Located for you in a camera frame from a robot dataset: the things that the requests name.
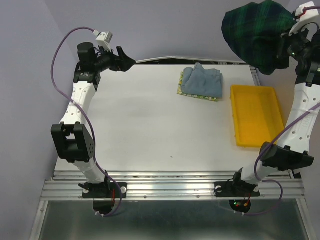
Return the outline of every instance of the green plaid cloth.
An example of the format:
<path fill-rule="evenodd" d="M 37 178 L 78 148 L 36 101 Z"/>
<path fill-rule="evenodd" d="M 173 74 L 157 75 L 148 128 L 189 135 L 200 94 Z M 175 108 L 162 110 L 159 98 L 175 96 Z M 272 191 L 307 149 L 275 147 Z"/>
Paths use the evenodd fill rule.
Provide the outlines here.
<path fill-rule="evenodd" d="M 294 25 L 293 15 L 280 4 L 266 0 L 229 11 L 222 33 L 232 51 L 262 74 L 289 67 L 289 57 L 277 59 L 280 36 Z"/>

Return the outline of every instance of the tartan fabric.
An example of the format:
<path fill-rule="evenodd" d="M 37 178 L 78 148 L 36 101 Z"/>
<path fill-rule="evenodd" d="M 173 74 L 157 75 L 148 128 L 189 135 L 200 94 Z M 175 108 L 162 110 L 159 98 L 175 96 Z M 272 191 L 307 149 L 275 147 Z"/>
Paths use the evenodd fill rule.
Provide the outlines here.
<path fill-rule="evenodd" d="M 222 33 L 232 51 L 262 74 L 289 67 L 289 57 L 277 59 L 280 35 L 295 24 L 293 15 L 280 4 L 266 0 L 229 11 L 222 22 Z"/>

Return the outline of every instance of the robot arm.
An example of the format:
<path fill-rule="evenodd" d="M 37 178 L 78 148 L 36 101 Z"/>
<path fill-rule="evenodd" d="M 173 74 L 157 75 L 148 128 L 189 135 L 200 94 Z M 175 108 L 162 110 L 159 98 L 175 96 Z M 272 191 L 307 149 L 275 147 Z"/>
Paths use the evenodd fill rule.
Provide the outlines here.
<path fill-rule="evenodd" d="M 72 100 L 88 113 L 91 100 L 95 96 L 100 84 L 100 73 L 110 69 L 112 71 L 128 71 L 135 63 L 122 50 L 117 47 L 118 56 L 110 49 L 112 33 L 94 31 L 99 45 L 99 54 L 94 45 L 84 42 L 77 46 L 79 62 L 75 68 L 73 78 Z M 75 165 L 87 179 L 81 185 L 87 191 L 96 191 L 97 188 L 107 188 L 109 180 L 99 169 L 94 160 L 95 142 L 86 128 L 86 118 L 77 106 L 70 102 L 59 124 L 51 127 L 51 135 L 61 159 Z"/>
<path fill-rule="evenodd" d="M 261 147 L 262 156 L 256 167 L 256 163 L 252 163 L 236 172 L 232 181 L 215 182 L 215 186 L 224 186 L 216 189 L 217 197 L 245 197 L 247 193 L 252 197 L 258 197 L 258 184 L 262 179 L 276 171 L 309 167 L 314 161 L 314 158 L 309 156 L 309 141 L 320 109 L 310 109 L 320 102 L 320 31 L 313 36 L 311 42 L 307 40 L 308 26 L 319 15 L 316 9 L 304 10 L 310 7 L 314 7 L 313 2 L 301 5 L 294 13 L 298 18 L 297 24 L 290 32 L 282 34 L 278 50 L 279 59 L 289 55 L 298 62 L 295 70 L 297 79 L 294 101 L 286 126 L 290 127 L 306 112 L 310 114 L 292 126 L 278 139 L 277 144 L 271 145 L 262 154 L 262 151 L 270 146 L 269 142 L 265 142 Z M 249 209 L 241 207 L 234 210 L 246 213 Z"/>

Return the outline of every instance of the blue towel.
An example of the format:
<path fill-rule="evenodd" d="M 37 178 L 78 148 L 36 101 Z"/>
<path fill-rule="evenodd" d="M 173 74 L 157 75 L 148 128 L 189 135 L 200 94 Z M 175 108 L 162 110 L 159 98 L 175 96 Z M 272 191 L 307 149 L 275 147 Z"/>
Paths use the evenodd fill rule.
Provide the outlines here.
<path fill-rule="evenodd" d="M 193 69 L 184 69 L 181 90 L 185 94 L 222 98 L 222 80 L 220 70 L 206 70 L 197 62 Z"/>

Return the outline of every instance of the white table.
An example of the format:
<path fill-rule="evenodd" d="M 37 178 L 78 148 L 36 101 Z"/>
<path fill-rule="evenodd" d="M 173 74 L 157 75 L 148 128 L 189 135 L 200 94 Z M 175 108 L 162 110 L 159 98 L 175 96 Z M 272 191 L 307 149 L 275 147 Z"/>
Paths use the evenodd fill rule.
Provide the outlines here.
<path fill-rule="evenodd" d="M 248 65 L 205 65 L 223 74 L 219 102 L 177 94 L 191 65 L 135 65 L 105 71 L 89 109 L 96 156 L 107 171 L 238 171 L 258 148 L 236 146 L 231 85 L 254 85 Z M 77 171 L 58 159 L 56 171 Z"/>

